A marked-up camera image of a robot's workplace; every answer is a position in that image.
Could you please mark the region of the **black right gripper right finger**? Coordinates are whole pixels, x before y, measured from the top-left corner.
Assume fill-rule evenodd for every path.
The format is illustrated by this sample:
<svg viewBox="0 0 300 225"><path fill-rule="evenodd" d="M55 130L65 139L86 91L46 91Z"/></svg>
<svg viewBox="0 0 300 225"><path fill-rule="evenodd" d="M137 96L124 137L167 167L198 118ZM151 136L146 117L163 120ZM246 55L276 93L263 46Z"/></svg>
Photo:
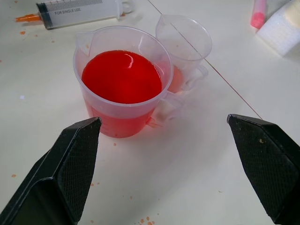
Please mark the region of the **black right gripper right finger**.
<svg viewBox="0 0 300 225"><path fill-rule="evenodd" d="M300 225L300 146L278 125L227 117L244 172L276 225Z"/></svg>

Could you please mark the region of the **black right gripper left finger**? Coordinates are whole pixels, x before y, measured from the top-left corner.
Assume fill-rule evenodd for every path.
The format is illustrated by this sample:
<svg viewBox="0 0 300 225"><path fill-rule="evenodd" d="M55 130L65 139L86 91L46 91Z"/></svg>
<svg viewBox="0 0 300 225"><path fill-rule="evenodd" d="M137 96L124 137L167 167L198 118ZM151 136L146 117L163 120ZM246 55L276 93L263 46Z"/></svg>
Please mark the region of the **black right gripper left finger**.
<svg viewBox="0 0 300 225"><path fill-rule="evenodd" d="M62 130L0 213L0 225L77 225L94 174L101 125L93 117Z"/></svg>

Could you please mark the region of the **large beaker with red liquid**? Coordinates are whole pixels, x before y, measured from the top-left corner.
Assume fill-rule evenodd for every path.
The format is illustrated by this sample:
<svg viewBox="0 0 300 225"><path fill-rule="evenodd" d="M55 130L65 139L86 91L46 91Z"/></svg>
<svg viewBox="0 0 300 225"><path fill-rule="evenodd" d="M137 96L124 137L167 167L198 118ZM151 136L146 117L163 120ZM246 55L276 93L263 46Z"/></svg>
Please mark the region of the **large beaker with red liquid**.
<svg viewBox="0 0 300 225"><path fill-rule="evenodd" d="M169 91L173 64L152 35L128 26L109 26L75 36L73 58L88 114L100 117L101 133L126 138L160 122L152 114L160 101L172 106L168 120L183 99Z"/></svg>

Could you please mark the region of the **small clear plastic beaker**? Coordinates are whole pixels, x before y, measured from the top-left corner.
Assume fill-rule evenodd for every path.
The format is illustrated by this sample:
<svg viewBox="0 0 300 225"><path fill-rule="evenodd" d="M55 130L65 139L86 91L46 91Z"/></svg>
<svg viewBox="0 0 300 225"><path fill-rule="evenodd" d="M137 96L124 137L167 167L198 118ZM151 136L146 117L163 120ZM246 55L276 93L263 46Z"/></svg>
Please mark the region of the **small clear plastic beaker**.
<svg viewBox="0 0 300 225"><path fill-rule="evenodd" d="M209 74L201 62L210 54L212 40L199 22L182 15L161 15L155 34L173 64L170 92L189 91Z"/></svg>

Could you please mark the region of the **clear plastic syringe orange tip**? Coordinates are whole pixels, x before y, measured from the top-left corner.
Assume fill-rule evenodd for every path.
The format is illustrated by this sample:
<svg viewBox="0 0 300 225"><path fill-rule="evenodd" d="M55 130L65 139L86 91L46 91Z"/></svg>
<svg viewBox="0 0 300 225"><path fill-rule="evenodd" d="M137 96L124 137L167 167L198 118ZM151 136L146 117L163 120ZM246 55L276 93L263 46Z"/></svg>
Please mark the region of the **clear plastic syringe orange tip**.
<svg viewBox="0 0 300 225"><path fill-rule="evenodd" d="M38 12L15 18L16 23L42 22L47 30L119 19L134 11L132 0L52 0L36 3Z"/></svg>

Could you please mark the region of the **white foam block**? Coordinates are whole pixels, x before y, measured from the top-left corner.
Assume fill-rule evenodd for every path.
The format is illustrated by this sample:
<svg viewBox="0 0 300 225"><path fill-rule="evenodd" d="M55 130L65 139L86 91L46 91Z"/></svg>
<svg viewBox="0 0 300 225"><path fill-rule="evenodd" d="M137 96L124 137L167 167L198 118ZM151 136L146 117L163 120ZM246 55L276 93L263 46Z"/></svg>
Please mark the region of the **white foam block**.
<svg viewBox="0 0 300 225"><path fill-rule="evenodd" d="M300 43L300 0L291 0L275 12L257 36L280 56Z"/></svg>

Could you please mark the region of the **clear bottle with pink liquid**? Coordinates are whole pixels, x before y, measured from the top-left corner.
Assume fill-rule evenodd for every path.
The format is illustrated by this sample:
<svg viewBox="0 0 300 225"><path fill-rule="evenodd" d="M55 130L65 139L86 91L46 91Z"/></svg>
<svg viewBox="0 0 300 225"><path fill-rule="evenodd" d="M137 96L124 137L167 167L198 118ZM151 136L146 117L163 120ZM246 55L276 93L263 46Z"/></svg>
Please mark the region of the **clear bottle with pink liquid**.
<svg viewBox="0 0 300 225"><path fill-rule="evenodd" d="M267 20L266 12L267 0L254 0L250 25L259 30Z"/></svg>

